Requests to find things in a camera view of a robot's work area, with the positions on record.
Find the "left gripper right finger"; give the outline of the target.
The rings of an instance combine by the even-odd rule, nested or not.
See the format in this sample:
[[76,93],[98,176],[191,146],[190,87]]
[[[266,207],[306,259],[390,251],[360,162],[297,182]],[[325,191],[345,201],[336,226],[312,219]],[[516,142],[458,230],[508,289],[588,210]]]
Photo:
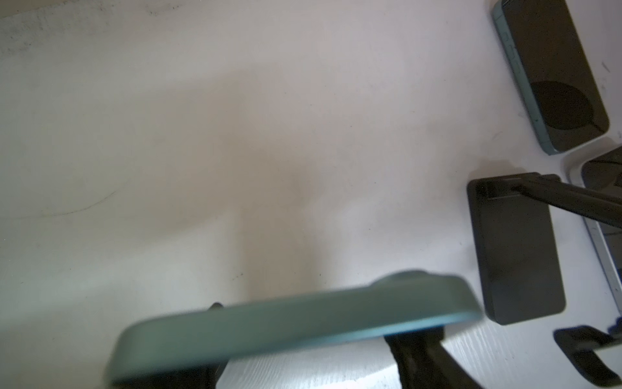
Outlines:
[[481,388],[444,349],[444,327],[385,336],[404,389]]

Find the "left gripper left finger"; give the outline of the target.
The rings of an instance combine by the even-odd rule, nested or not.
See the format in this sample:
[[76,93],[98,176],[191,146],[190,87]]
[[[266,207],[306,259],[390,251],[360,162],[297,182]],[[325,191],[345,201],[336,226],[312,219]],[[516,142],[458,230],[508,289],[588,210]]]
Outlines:
[[228,364],[228,334],[216,302],[205,311],[129,326],[111,354],[113,388],[214,388]]

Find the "green phone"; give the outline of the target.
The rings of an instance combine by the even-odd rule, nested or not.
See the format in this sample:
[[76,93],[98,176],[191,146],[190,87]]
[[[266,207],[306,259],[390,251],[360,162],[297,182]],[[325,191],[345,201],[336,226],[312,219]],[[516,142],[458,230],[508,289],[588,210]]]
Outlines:
[[[383,338],[480,319],[460,277],[400,272],[365,287],[225,307],[228,361]],[[111,357],[104,381],[111,387]]]
[[492,21],[540,147],[568,152],[610,121],[565,1],[498,1]]

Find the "silver phone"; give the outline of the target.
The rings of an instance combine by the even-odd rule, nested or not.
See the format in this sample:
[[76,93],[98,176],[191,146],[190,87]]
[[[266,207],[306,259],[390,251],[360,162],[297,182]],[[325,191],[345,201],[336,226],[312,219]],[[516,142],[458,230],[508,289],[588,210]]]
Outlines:
[[584,218],[618,310],[621,309],[621,147],[588,157],[570,168],[570,182],[604,197],[606,210]]

